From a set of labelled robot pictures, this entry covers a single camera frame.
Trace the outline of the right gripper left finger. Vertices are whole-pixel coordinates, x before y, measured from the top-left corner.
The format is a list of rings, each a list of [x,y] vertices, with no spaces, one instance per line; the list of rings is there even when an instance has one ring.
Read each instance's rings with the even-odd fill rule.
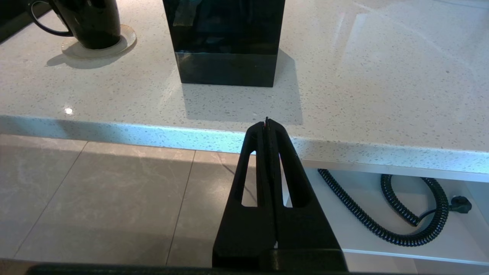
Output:
[[[256,153],[257,206],[242,204],[251,153]],[[243,140],[229,197],[212,250],[213,268],[259,268],[274,248],[274,202],[267,175],[264,123],[251,126]]]

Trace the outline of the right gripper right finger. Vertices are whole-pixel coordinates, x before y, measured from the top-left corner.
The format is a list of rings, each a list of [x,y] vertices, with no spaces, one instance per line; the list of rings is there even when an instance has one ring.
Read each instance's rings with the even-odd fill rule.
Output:
[[[276,247],[272,270],[347,270],[340,245],[312,189],[286,129],[267,120],[269,186]]]

